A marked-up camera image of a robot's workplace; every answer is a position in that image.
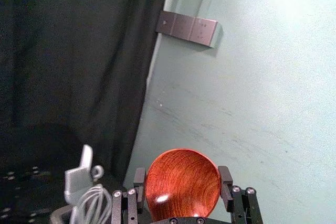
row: orange wooden spoon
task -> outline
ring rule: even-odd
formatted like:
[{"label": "orange wooden spoon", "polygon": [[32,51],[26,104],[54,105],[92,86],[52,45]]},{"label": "orange wooden spoon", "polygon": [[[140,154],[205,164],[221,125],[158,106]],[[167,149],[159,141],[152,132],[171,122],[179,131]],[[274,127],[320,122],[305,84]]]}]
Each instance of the orange wooden spoon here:
[{"label": "orange wooden spoon", "polygon": [[145,195],[154,221],[169,217],[207,217],[217,204],[220,174],[203,154],[174,149],[152,163]]}]

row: black curtain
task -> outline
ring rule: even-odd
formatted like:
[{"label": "black curtain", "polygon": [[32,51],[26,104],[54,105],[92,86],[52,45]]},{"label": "black curtain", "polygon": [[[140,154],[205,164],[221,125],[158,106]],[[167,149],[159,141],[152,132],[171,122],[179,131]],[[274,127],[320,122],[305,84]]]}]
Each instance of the black curtain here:
[{"label": "black curtain", "polygon": [[164,0],[1,0],[0,125],[71,127],[119,180]]}]

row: screw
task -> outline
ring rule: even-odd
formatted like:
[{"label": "screw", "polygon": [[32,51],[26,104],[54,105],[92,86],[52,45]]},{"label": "screw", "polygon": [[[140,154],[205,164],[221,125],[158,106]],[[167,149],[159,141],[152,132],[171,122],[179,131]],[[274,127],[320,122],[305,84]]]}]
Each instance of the screw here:
[{"label": "screw", "polygon": [[121,195],[121,191],[116,191],[116,192],[113,194],[114,197],[119,197],[120,195]]},{"label": "screw", "polygon": [[169,223],[170,223],[170,224],[177,224],[177,220],[176,220],[175,218],[173,218],[173,219],[171,219],[171,220],[169,221]]},{"label": "screw", "polygon": [[197,224],[204,224],[204,219],[203,218],[198,218],[197,219]]},{"label": "screw", "polygon": [[132,194],[135,194],[135,189],[131,189],[128,191],[128,194],[132,195]]},{"label": "screw", "polygon": [[234,186],[234,187],[232,187],[232,191],[238,192],[238,191],[240,191],[240,188],[238,186]]},{"label": "screw", "polygon": [[248,188],[248,189],[247,189],[247,193],[248,193],[248,194],[255,194],[256,191],[255,191],[253,188]]}]

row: white wall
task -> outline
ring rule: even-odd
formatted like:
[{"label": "white wall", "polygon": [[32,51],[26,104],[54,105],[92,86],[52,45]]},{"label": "white wall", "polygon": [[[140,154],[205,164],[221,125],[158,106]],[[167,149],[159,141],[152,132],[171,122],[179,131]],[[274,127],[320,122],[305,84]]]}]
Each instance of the white wall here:
[{"label": "white wall", "polygon": [[[336,223],[336,0],[167,0],[218,48],[162,36],[125,185],[188,147],[253,186],[264,223]],[[220,202],[211,217],[229,220]]]}]

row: spoon bowl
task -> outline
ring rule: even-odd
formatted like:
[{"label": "spoon bowl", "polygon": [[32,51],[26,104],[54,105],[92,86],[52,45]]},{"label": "spoon bowl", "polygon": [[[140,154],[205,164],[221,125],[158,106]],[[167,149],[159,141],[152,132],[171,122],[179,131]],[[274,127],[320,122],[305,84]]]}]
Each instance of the spoon bowl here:
[{"label": "spoon bowl", "polygon": [[145,196],[154,221],[169,217],[207,217],[220,193],[217,166],[190,149],[164,152],[152,163]]}]

